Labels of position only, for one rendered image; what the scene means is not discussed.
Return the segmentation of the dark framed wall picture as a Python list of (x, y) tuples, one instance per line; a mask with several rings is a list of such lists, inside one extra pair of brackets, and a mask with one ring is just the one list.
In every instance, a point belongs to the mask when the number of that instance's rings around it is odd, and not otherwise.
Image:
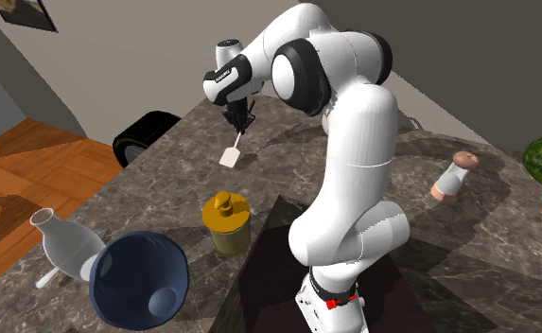
[(9, 24), (57, 32), (42, 0), (0, 0), (0, 16)]

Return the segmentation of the white spatula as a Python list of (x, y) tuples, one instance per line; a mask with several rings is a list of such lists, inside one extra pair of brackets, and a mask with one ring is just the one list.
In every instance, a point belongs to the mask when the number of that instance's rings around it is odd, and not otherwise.
[(240, 140), (240, 137), (241, 137), (241, 133), (239, 132), (236, 136), (236, 140), (234, 142), (234, 144), (227, 148), (222, 156), (220, 157), (219, 159), (219, 163), (222, 165), (222, 166), (225, 166), (225, 167), (234, 167), (239, 156), (240, 156), (240, 150), (237, 148), (237, 145), (239, 143), (239, 140)]

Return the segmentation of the white vase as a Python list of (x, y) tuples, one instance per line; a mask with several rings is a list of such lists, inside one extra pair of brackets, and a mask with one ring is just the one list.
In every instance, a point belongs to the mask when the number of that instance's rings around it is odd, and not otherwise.
[(43, 248), (52, 265), (66, 275), (88, 282), (92, 266), (105, 248), (101, 237), (87, 226), (62, 220), (52, 208), (43, 208), (30, 218), (43, 234)]

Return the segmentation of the black round drum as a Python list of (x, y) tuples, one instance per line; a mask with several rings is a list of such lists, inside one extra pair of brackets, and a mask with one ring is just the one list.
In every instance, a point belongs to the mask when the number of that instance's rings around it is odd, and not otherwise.
[(113, 141), (117, 162), (127, 167), (181, 119), (168, 112), (152, 111), (122, 131)]

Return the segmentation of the dark blue bowl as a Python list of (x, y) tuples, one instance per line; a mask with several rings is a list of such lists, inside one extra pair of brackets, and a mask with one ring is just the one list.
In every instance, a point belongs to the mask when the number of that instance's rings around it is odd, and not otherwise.
[(147, 330), (170, 321), (189, 289), (183, 249), (169, 237), (136, 231), (111, 241), (90, 273), (89, 295), (107, 324)]

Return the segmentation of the yellow lidded jar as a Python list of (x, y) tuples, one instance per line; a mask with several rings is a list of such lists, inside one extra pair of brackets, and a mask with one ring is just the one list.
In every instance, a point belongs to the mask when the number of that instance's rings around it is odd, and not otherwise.
[(220, 254), (234, 256), (250, 245), (250, 205), (237, 193), (220, 191), (202, 208), (202, 221)]

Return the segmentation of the white shaker with brown top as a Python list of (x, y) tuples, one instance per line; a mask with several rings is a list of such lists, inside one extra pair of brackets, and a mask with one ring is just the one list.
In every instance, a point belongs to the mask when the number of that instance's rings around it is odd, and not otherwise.
[(439, 177), (430, 190), (438, 201), (451, 201), (457, 196), (465, 176), (478, 167), (479, 158), (468, 151), (458, 151), (453, 155), (452, 163)]

